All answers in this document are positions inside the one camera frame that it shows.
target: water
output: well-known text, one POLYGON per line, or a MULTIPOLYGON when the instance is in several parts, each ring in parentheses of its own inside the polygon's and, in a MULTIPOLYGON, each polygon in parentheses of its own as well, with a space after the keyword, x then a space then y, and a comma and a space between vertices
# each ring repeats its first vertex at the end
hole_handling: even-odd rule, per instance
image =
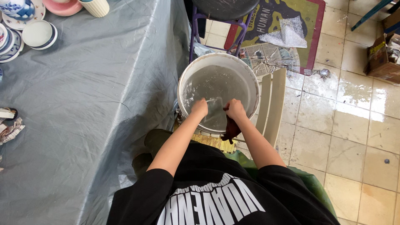
POLYGON ((226 114, 223 107, 232 98, 242 101, 247 108, 248 93, 241 77, 231 69, 222 66, 206 66, 194 73, 184 88, 184 107, 190 112, 195 101, 204 97, 208 115, 201 125, 214 130, 226 129, 226 114))

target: black stool seat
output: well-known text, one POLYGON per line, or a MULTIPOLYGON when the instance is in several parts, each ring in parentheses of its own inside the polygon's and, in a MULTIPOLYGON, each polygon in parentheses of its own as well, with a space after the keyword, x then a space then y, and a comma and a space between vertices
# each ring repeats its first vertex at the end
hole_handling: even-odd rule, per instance
POLYGON ((210 19, 237 20, 247 16, 260 0, 192 0, 198 11, 210 19))

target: rug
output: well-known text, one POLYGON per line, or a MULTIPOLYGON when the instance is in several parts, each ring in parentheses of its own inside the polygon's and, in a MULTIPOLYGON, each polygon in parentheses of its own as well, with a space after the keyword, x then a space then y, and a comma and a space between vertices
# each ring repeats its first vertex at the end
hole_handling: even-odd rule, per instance
MULTIPOLYGON (((307 48, 297 48, 300 59, 300 73, 313 69, 318 40, 324 17, 323 0, 261 0, 254 9, 242 47, 264 43, 259 35, 280 30, 279 20, 300 16, 307 48)), ((231 25, 225 42, 225 49, 233 44, 242 29, 231 25)))

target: hand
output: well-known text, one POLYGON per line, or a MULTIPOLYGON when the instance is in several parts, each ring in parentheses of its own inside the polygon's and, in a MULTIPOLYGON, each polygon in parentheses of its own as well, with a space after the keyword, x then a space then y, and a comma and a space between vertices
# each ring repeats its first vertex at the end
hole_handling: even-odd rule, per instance
POLYGON ((202 119, 208 114, 208 105, 205 98, 196 101, 192 106, 192 113, 199 115, 202 119))
POLYGON ((225 113, 228 115, 229 118, 233 119, 235 122, 237 122, 239 119, 247 118, 246 111, 244 110, 244 107, 240 100, 236 99, 230 100, 225 105, 224 110, 226 108, 228 108, 228 110, 226 110, 225 113))

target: gray tarp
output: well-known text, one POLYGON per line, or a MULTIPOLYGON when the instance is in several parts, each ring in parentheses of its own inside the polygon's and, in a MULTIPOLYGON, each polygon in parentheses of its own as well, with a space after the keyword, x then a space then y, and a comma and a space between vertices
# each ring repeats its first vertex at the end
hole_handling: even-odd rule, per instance
POLYGON ((25 129, 0 146, 0 224, 105 224, 114 191, 135 182, 143 136, 173 121, 188 61, 182 0, 109 0, 110 12, 47 12, 58 29, 0 64, 0 106, 25 129))

